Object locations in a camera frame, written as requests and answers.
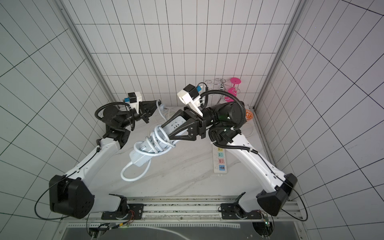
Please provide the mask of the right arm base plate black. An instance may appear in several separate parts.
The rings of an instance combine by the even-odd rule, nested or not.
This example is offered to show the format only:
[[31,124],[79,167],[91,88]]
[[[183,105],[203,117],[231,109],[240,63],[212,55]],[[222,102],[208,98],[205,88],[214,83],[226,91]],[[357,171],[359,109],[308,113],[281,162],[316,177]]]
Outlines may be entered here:
[[258,211],[245,212],[239,204],[223,203],[218,207],[223,220],[261,220],[262,214]]

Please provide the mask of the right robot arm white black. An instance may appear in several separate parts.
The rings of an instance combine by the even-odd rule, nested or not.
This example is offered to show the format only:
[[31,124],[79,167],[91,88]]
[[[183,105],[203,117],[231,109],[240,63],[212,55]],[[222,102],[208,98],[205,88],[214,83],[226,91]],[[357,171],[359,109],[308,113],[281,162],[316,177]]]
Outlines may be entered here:
[[158,142],[165,145],[164,150],[175,148],[178,141],[208,136],[215,147],[237,156],[261,186],[254,194],[238,196],[234,204],[237,217],[244,219],[247,213],[259,210],[276,217],[294,192],[297,178],[269,163],[243,135],[241,127],[247,121],[244,103],[221,90],[200,94],[192,85],[178,92],[178,97],[186,107],[155,129]]

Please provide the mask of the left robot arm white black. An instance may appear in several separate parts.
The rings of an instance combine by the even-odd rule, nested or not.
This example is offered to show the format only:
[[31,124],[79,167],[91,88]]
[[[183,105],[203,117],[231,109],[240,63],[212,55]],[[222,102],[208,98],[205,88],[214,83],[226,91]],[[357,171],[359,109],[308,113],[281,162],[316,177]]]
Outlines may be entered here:
[[82,219],[91,213],[110,212],[124,219],[129,215],[127,199],[120,195],[95,194],[91,182],[128,141],[136,122],[149,118],[162,105],[157,101],[112,102],[95,111],[95,117],[106,124],[106,133],[97,146],[65,175],[55,175],[49,181],[50,210],[54,213]]

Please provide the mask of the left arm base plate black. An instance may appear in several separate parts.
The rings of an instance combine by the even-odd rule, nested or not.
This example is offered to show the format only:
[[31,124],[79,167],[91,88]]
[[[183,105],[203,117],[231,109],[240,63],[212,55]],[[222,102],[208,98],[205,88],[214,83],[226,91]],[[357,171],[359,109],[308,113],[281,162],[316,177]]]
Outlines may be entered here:
[[114,212],[103,212],[102,220],[141,220],[144,212],[144,204],[126,204]]

